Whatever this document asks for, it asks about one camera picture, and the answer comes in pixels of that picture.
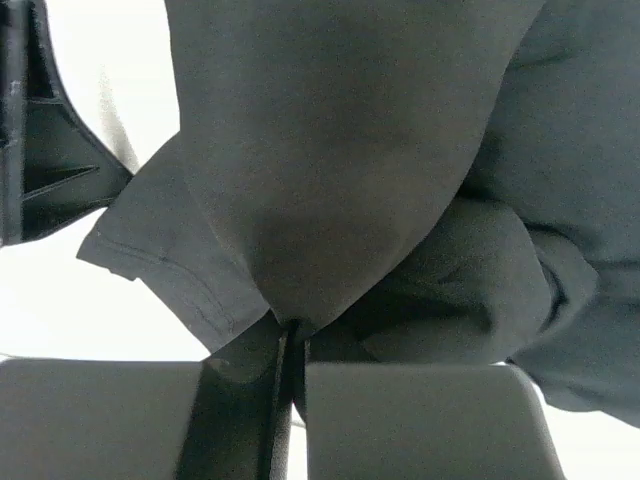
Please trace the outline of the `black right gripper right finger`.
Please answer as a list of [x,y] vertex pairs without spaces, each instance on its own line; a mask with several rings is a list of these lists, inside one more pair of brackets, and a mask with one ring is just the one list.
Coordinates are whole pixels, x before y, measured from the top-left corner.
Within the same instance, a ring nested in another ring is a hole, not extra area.
[[311,479],[561,479],[541,403],[511,366],[358,361],[299,329]]

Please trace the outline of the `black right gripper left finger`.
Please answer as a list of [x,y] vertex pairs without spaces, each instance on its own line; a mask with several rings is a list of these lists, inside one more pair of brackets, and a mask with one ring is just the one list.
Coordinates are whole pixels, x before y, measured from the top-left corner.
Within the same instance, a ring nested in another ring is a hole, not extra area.
[[264,319],[203,361],[6,360],[1,475],[280,478],[288,340]]

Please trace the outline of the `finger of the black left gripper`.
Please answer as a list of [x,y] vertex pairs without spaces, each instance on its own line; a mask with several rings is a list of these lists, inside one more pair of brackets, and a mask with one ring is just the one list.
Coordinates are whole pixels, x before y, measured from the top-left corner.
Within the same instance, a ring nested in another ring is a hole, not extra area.
[[44,2],[2,2],[2,244],[45,238],[107,207],[131,178],[68,98]]

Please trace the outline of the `black trousers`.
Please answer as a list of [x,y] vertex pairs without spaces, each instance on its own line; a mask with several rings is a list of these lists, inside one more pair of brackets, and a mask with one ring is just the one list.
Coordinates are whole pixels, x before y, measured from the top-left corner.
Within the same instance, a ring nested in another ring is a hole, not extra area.
[[83,241],[209,350],[493,364],[639,422],[635,1],[170,1],[179,132]]

